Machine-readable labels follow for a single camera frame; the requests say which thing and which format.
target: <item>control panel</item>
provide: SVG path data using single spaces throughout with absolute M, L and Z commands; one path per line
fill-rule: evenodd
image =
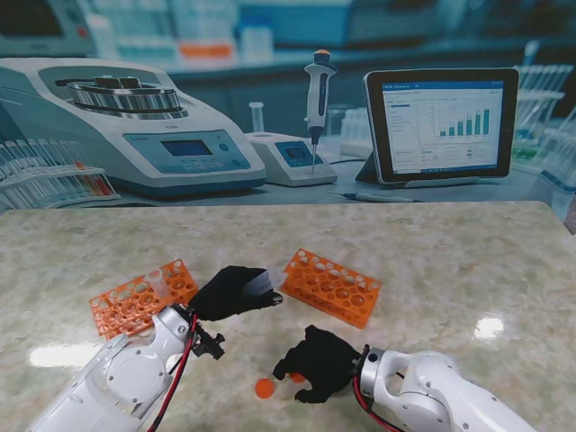
M 304 141 L 282 141 L 276 142 L 275 145 L 288 166 L 292 168 L 312 166 L 313 157 Z M 317 155 L 316 165 L 323 163 L 322 158 Z
M 162 174 L 206 174 L 250 169 L 225 130 L 124 134 L 124 138 Z

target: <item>tablet stand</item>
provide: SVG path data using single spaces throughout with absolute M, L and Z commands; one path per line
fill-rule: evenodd
M 374 159 L 374 152 L 370 153 L 368 159 L 364 162 L 364 166 L 358 173 L 355 179 L 359 183 L 366 185 L 374 185 L 380 187 L 388 187 L 391 189 L 413 188 L 413 187 L 441 187 L 441 186 L 456 186 L 456 185 L 472 185 L 478 183 L 479 177 L 457 177 L 457 178 L 444 178 L 436 180 L 413 180 L 405 183 L 385 183 L 382 184 L 378 181 L 378 173 L 376 172 L 376 163 Z

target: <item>tablet screen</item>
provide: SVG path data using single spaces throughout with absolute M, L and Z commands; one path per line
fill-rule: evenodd
M 383 84 L 394 174 L 496 168 L 504 81 Z

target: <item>orange bottle cap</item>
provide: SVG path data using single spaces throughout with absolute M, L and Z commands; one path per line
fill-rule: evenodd
M 300 383 L 303 383 L 306 381 L 306 378 L 304 377 L 304 375 L 301 375 L 297 372 L 290 373 L 290 379 L 297 384 L 300 384 Z
M 258 380 L 256 383 L 256 396 L 260 399 L 268 399 L 274 394 L 275 386 L 274 383 L 267 378 Z

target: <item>pipette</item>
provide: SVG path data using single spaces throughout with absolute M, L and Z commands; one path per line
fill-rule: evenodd
M 330 77 L 338 72 L 338 68 L 330 64 L 330 53 L 319 49 L 314 53 L 314 62 L 304 68 L 310 75 L 308 89 L 307 117 L 308 132 L 312 144 L 312 175 L 316 166 L 316 147 L 326 123 L 326 105 L 328 104 L 328 82 Z

